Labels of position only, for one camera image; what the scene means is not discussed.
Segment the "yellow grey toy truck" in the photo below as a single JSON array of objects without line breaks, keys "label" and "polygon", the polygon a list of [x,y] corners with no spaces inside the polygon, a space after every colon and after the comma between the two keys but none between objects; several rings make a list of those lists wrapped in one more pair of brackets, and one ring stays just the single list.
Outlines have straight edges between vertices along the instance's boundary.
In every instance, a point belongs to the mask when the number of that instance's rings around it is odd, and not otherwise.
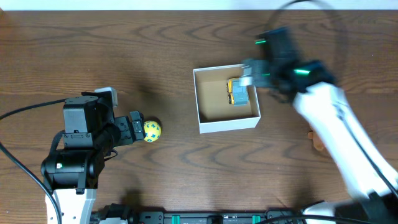
[{"label": "yellow grey toy truck", "polygon": [[234,106],[246,105],[249,101],[248,89],[241,86],[239,78],[230,78],[227,80],[228,103]]}]

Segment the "brown plush toy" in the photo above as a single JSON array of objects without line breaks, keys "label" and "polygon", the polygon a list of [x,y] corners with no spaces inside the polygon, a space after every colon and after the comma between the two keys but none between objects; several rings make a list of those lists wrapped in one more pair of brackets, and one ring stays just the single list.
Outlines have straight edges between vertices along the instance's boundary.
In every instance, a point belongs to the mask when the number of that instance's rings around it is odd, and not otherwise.
[{"label": "brown plush toy", "polygon": [[316,134],[314,131],[309,131],[307,134],[307,137],[312,140],[313,147],[319,151],[322,152],[325,150],[325,146],[322,143],[322,140],[319,138],[319,136]]}]

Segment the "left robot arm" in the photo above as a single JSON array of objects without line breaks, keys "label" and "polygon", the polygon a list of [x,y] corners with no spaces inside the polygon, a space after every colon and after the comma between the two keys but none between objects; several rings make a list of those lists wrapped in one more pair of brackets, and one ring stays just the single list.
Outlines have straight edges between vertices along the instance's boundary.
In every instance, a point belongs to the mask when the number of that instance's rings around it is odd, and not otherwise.
[{"label": "left robot arm", "polygon": [[89,223],[99,175],[115,147],[144,139],[144,116],[115,117],[110,91],[84,92],[63,106],[63,149],[51,149],[41,165],[48,223]]}]

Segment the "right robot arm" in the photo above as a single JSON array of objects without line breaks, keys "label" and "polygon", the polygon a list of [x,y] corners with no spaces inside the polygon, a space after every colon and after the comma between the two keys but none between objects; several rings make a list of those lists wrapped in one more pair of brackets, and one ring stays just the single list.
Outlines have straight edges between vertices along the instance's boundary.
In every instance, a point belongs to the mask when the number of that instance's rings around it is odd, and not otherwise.
[{"label": "right robot arm", "polygon": [[282,219],[397,223],[397,171],[371,141],[336,78],[321,61],[304,61],[286,28],[267,30],[255,43],[264,51],[264,59],[244,61],[241,84],[286,96],[326,147],[351,197],[345,202],[317,202]]}]

